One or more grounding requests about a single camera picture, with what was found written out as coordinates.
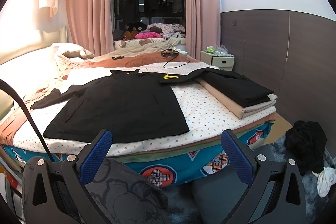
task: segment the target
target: nightstand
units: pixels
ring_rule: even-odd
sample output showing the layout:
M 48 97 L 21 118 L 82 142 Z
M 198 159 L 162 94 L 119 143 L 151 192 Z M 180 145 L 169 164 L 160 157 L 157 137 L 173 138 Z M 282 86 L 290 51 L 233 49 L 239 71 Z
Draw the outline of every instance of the nightstand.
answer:
M 235 58 L 201 51 L 201 62 L 219 67 L 222 70 L 232 70 Z

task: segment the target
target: gray wainscoting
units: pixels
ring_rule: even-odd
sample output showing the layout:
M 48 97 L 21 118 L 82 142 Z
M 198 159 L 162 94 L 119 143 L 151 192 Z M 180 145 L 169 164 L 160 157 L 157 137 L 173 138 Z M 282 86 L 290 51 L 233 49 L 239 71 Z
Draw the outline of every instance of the gray wainscoting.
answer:
M 235 55 L 234 71 L 274 90 L 288 122 L 319 122 L 336 155 L 335 21 L 287 10 L 224 12 L 221 44 Z

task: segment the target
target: silver screw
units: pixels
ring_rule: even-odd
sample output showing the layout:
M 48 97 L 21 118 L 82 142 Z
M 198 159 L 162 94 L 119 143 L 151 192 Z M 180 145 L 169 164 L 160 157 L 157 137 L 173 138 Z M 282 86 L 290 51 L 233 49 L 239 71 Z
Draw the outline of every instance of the silver screw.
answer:
M 258 160 L 260 160 L 260 161 L 265 161 L 265 160 L 266 160 L 266 156 L 263 155 L 263 154 L 259 154 L 259 155 L 258 155 Z
M 37 162 L 37 165 L 42 165 L 44 164 L 44 159 L 40 159 L 38 162 Z
M 295 160 L 293 160 L 293 159 L 289 159 L 288 162 L 289 162 L 289 164 L 291 164 L 291 165 L 295 165 Z
M 76 156 L 75 155 L 69 155 L 68 157 L 67 157 L 67 160 L 68 161 L 73 161 L 73 160 L 75 160 L 76 159 Z

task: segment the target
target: wooden floor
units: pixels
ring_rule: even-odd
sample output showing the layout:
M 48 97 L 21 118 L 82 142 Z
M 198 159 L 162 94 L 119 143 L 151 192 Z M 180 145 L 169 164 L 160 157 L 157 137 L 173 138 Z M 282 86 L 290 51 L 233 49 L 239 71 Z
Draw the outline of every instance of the wooden floor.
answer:
M 279 114 L 276 113 L 276 115 L 277 115 L 277 120 L 272 126 L 271 132 L 267 136 L 264 144 L 274 143 L 277 139 L 283 136 L 287 130 L 293 127 L 289 122 L 287 122 Z

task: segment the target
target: yellow logo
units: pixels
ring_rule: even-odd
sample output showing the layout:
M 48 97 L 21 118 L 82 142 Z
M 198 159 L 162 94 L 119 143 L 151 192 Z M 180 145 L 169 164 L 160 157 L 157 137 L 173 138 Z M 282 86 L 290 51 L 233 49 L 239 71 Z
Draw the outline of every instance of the yellow logo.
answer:
M 180 76 L 175 76 L 175 75 L 165 75 L 163 78 L 164 78 L 164 79 L 174 79 L 174 78 L 180 78 Z

